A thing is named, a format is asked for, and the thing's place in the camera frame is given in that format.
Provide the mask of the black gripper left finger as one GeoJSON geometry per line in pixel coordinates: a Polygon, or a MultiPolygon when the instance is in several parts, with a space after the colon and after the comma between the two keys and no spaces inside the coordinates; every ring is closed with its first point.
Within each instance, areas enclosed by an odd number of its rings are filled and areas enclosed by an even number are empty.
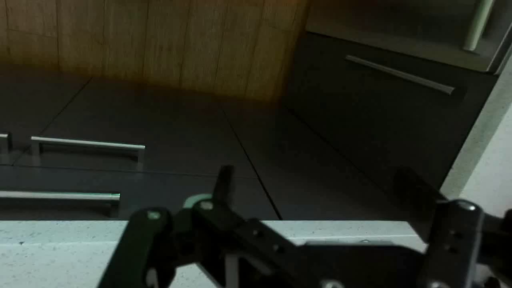
{"type": "Polygon", "coordinates": [[[235,168],[219,170],[209,194],[191,195],[171,213],[132,213],[97,288],[169,288],[180,267],[196,266],[219,288],[292,288],[291,243],[257,219],[230,208],[235,168]]]}

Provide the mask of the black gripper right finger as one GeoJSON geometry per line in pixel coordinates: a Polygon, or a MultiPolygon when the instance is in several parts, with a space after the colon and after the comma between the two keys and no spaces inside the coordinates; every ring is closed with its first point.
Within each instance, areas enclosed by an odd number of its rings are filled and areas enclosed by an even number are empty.
{"type": "Polygon", "coordinates": [[[478,264],[495,285],[512,283],[512,210],[492,216],[470,200],[449,200],[409,168],[395,171],[391,191],[427,245],[420,288],[476,288],[478,264]]]}

